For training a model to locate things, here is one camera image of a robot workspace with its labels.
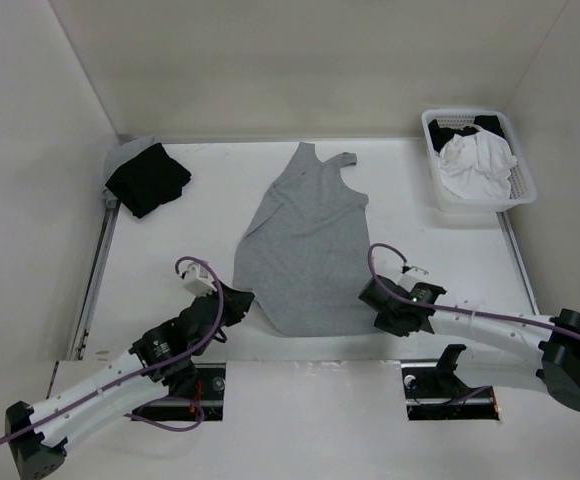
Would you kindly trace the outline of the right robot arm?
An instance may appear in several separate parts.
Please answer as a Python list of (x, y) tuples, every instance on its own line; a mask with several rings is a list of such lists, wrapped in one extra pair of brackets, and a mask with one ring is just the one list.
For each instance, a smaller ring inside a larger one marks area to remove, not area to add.
[(502, 320), (491, 312), (473, 313), (467, 302), (441, 286), (412, 274), (398, 282), (380, 276), (359, 295), (376, 312), (376, 328), (407, 337), (425, 332), (451, 337), (434, 365), (408, 362), (406, 395), (444, 405), (462, 403), (483, 388), (505, 386), (546, 393), (580, 412), (580, 313), (557, 316), (513, 315)]

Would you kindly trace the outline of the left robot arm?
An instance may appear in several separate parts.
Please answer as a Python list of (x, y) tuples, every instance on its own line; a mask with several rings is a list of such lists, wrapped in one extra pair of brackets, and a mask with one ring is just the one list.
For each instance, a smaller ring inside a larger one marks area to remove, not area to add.
[(213, 341), (226, 342), (224, 328), (241, 322), (253, 301), (253, 294), (220, 284), (148, 330), (92, 377), (41, 402), (9, 406), (5, 442), (19, 477), (47, 477), (91, 434), (149, 403), (193, 399), (194, 357)]

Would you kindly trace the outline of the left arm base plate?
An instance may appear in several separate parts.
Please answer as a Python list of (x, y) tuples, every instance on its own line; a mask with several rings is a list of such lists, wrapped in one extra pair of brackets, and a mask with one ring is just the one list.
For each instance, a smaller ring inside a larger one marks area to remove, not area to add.
[(132, 414), (155, 422), (193, 423), (200, 417), (195, 406), (188, 403), (193, 400), (203, 410), (205, 421), (222, 421), (227, 365), (201, 363), (196, 369), (196, 379), (184, 393), (138, 407)]

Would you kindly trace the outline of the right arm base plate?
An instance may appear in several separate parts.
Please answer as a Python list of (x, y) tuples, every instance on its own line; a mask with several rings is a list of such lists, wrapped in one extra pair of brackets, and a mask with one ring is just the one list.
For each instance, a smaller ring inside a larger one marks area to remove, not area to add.
[(499, 420), (491, 386), (468, 387), (436, 361), (402, 362), (400, 367), (410, 421)]

